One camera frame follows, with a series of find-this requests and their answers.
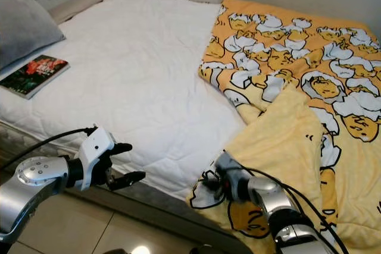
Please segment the yellow cartoon print blanket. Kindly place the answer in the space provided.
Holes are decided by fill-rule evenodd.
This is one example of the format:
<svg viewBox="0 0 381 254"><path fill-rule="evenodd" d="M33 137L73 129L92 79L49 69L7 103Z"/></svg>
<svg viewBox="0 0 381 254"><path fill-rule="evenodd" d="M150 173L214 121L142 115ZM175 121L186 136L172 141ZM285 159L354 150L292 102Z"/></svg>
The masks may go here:
<svg viewBox="0 0 381 254"><path fill-rule="evenodd" d="M223 0L198 73L245 123L231 156L302 192L329 242L381 254L381 44L367 26Z"/></svg>

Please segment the dark red cover book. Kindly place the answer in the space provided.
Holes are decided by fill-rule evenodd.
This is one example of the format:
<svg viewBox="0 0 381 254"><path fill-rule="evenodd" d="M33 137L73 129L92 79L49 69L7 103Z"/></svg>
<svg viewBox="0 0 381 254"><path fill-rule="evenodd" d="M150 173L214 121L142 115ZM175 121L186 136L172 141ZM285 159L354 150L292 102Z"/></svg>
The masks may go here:
<svg viewBox="0 0 381 254"><path fill-rule="evenodd" d="M2 79L1 86L21 98L30 99L70 67L68 61L40 55Z"/></svg>

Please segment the white quilted mattress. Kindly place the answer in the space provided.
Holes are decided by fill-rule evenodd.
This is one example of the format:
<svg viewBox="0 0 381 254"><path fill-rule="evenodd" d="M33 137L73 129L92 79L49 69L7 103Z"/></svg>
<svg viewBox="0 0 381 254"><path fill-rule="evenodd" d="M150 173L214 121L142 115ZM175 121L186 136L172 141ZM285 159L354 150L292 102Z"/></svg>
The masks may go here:
<svg viewBox="0 0 381 254"><path fill-rule="evenodd" d="M198 75L220 5L188 0L103 0L60 24L62 42L36 55L69 69L30 99L0 91L3 151L98 126L133 150L113 158L120 172L186 199L201 173L244 121Z"/></svg>

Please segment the black robot foot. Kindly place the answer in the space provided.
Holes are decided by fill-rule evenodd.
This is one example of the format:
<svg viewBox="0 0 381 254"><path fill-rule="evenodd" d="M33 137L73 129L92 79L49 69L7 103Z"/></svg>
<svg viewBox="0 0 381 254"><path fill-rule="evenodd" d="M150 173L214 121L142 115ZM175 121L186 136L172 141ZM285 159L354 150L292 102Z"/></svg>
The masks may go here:
<svg viewBox="0 0 381 254"><path fill-rule="evenodd" d="M146 246L136 246L133 249L111 249L103 252L103 254L151 254L151 251Z"/></svg>

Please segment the grey pillow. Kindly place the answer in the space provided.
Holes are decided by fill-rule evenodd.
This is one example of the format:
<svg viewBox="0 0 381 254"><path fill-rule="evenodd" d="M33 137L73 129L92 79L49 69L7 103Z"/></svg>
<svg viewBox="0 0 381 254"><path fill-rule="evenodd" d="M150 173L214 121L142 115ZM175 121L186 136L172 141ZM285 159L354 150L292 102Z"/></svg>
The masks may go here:
<svg viewBox="0 0 381 254"><path fill-rule="evenodd" d="M36 0L0 0L1 78L65 39L59 24Z"/></svg>

